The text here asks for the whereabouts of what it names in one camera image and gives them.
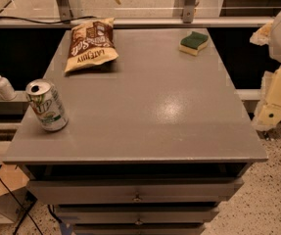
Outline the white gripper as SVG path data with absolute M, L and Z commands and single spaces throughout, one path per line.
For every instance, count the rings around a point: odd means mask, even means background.
M 250 38 L 259 46 L 269 43 L 269 55 L 281 63 L 281 11 L 273 23 L 266 23 Z M 257 131 L 268 131 L 281 121 L 281 66 L 275 72 L 266 71 L 261 80 L 260 100 L 254 112 L 252 126 Z

